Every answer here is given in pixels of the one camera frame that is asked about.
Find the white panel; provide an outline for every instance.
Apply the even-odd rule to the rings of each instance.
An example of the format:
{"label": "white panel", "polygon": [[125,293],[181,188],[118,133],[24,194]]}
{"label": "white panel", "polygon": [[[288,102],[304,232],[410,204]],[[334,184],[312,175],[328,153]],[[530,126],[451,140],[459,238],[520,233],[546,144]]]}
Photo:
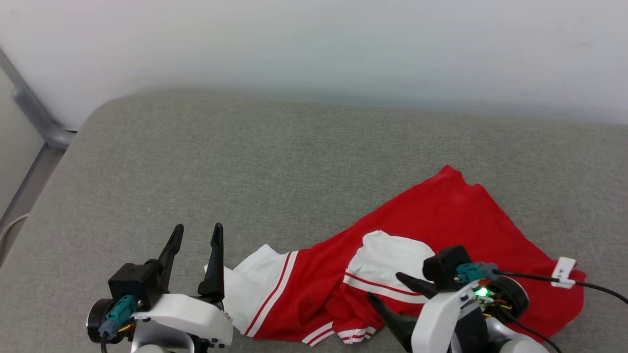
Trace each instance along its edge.
{"label": "white panel", "polygon": [[0,0],[0,45],[78,128],[198,90],[628,122],[622,0]]}
{"label": "white panel", "polygon": [[41,135],[13,102],[12,92],[13,84],[0,69],[0,217],[43,146]]}

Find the gray table surface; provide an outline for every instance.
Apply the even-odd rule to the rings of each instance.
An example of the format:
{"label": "gray table surface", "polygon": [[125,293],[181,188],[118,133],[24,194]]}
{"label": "gray table surface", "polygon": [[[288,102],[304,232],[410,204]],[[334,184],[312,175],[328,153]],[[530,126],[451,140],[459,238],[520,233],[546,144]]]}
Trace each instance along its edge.
{"label": "gray table surface", "polygon": [[[0,350],[98,352],[92,304],[126,262],[186,227],[170,283],[194,294],[215,222],[233,267],[310,247],[450,164],[526,237],[628,295],[628,128],[202,95],[115,100],[85,123],[0,269]],[[586,292],[555,342],[625,352],[628,306]],[[129,344],[110,347],[127,352]],[[315,348],[236,334],[233,352],[402,352],[387,330]]]}

